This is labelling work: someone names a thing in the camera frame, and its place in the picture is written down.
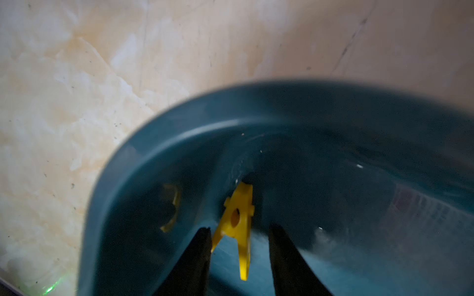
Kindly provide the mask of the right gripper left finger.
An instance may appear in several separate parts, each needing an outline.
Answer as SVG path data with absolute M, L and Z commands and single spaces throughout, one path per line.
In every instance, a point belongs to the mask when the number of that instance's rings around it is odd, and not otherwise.
M 204 296 L 207 291 L 212 239 L 209 228 L 200 228 L 156 296 Z

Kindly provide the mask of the yellow clothespin eleventh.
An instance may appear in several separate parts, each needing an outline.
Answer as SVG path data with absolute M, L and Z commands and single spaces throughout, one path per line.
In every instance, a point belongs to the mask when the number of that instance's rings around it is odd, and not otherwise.
M 240 182 L 230 197 L 224 202 L 225 211 L 212 237 L 213 252 L 224 236 L 237 241 L 239 274 L 247 281 L 251 264 L 251 224 L 255 214 L 253 186 Z

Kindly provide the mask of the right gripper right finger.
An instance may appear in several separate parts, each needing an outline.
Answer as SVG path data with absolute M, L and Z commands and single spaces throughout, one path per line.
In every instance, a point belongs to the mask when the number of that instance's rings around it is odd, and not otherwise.
M 330 296 L 303 259 L 286 231 L 272 224 L 269 233 L 269 253 L 277 296 Z

